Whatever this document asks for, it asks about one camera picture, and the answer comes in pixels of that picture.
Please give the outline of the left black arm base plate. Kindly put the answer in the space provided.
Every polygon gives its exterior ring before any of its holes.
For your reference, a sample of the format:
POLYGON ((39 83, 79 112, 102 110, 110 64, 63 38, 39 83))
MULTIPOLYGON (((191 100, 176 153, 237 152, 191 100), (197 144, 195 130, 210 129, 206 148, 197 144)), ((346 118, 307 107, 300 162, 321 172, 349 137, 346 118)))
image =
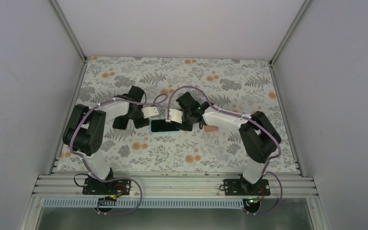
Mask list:
POLYGON ((131 180, 121 179, 112 182, 100 182, 92 177, 88 177, 84 181, 83 195, 104 195, 119 196, 129 195, 131 188, 131 180))

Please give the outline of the pink phone case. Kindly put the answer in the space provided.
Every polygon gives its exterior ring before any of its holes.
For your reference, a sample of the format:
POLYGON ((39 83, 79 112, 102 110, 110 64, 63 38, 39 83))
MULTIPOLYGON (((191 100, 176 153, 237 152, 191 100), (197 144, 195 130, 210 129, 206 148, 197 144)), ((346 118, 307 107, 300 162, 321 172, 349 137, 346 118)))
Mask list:
POLYGON ((219 127, 206 125, 206 126, 203 126, 203 130, 205 133, 215 133, 215 132, 218 132, 219 127))

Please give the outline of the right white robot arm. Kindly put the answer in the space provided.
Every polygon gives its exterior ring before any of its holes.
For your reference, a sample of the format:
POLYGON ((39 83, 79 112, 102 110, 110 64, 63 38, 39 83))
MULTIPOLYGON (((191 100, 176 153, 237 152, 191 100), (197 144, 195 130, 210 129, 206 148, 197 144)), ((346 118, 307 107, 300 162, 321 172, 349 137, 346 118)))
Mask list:
POLYGON ((273 153, 281 153, 281 137, 267 116, 257 111, 245 115, 222 109, 206 100, 199 103, 189 92, 184 93, 176 102, 180 109, 167 107, 166 118, 176 122, 178 128, 192 131, 194 124, 216 126, 231 132, 237 132, 248 156, 247 165, 241 176, 241 191, 246 195, 254 194, 259 181, 274 158, 273 153))

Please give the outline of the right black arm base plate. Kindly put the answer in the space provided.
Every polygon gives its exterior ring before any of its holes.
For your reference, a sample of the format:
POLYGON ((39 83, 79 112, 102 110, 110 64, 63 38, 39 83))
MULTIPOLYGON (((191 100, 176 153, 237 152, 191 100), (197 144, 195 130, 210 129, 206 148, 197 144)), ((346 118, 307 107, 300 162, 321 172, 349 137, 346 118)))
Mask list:
POLYGON ((220 191, 224 191, 226 196, 269 196, 271 195, 270 185, 267 179, 261 179, 255 184, 251 184, 241 179, 225 179, 219 186, 220 191))

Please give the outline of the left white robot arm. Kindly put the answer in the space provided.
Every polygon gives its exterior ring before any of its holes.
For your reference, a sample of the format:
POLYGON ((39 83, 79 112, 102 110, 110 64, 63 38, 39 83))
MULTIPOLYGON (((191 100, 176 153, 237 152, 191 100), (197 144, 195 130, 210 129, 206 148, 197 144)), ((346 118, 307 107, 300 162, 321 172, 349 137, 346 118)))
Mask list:
POLYGON ((108 194, 114 188, 112 169, 99 151, 105 123, 112 120, 112 127, 117 130, 125 130, 129 121, 133 121, 136 129, 148 126, 150 120, 142 111, 142 100, 146 100, 145 92, 140 87, 132 86, 128 93, 92 108, 77 104, 72 110, 62 141, 71 153, 81 158, 89 176, 96 180, 95 188, 102 194, 108 194))

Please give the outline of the black phone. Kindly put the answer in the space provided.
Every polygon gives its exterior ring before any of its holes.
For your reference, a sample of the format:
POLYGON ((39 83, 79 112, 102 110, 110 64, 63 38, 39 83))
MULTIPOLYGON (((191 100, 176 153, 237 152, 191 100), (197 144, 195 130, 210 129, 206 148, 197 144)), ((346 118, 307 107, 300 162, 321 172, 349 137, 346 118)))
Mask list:
POLYGON ((116 117, 113 121, 112 128, 119 130, 126 130, 127 125, 129 123, 129 118, 126 116, 116 117))
POLYGON ((150 131, 152 133, 178 132, 180 131, 178 125, 179 123, 167 122, 165 119, 152 119, 150 121, 150 131))

